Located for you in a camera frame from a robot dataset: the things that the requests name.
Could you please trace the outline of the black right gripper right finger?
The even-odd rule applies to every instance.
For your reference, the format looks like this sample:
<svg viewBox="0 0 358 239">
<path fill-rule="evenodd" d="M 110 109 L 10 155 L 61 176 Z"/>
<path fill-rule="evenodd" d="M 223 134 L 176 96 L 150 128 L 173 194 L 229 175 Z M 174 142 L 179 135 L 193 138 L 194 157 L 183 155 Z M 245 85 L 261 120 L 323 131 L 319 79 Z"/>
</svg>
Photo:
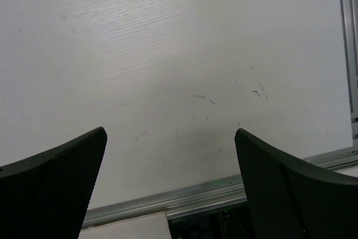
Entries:
<svg viewBox="0 0 358 239">
<path fill-rule="evenodd" d="M 357 178 L 281 151 L 240 128 L 235 147 L 257 238 L 357 238 Z"/>
</svg>

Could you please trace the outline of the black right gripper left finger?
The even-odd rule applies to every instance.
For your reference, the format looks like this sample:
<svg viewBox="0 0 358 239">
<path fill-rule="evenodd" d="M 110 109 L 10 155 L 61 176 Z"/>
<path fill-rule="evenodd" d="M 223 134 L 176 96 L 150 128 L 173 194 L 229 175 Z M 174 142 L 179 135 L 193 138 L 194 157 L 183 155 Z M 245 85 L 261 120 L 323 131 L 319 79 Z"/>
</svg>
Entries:
<svg viewBox="0 0 358 239">
<path fill-rule="evenodd" d="M 1 238 L 78 238 L 107 143 L 98 127 L 1 167 Z"/>
</svg>

